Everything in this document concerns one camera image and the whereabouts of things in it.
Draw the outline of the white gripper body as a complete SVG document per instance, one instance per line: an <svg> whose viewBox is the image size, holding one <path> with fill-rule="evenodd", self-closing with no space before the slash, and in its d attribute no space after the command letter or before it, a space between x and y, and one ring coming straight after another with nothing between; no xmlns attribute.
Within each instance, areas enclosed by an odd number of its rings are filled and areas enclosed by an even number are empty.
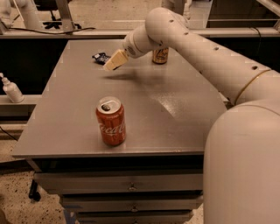
<svg viewBox="0 0 280 224"><path fill-rule="evenodd" d="M136 59L156 50L159 44L148 36L145 26L141 25L125 37L122 47L129 57Z"/></svg>

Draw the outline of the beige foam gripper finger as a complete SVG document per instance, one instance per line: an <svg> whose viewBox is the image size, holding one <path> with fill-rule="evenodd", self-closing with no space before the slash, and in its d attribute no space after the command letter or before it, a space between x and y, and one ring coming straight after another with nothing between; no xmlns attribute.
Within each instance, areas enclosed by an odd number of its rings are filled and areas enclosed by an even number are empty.
<svg viewBox="0 0 280 224"><path fill-rule="evenodd" d="M112 71L122 66L128 61L128 55L124 50L118 49L113 55L106 61L103 69L105 71Z"/></svg>

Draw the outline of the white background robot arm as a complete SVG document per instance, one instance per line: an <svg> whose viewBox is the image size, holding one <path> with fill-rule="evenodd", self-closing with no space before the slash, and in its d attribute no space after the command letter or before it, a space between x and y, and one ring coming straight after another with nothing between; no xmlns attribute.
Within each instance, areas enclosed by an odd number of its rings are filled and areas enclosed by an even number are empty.
<svg viewBox="0 0 280 224"><path fill-rule="evenodd" d="M43 28L34 0L0 0L0 20L11 28L11 9L15 8L23 19L24 27L31 30Z"/></svg>

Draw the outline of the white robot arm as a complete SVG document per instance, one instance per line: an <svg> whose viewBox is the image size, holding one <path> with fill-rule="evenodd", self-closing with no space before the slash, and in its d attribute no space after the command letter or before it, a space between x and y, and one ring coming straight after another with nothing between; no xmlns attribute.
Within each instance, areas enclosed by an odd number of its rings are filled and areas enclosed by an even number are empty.
<svg viewBox="0 0 280 224"><path fill-rule="evenodd" d="M106 62L171 47L232 103L212 126L204 152L205 224L280 224L280 74L189 31L156 8Z"/></svg>

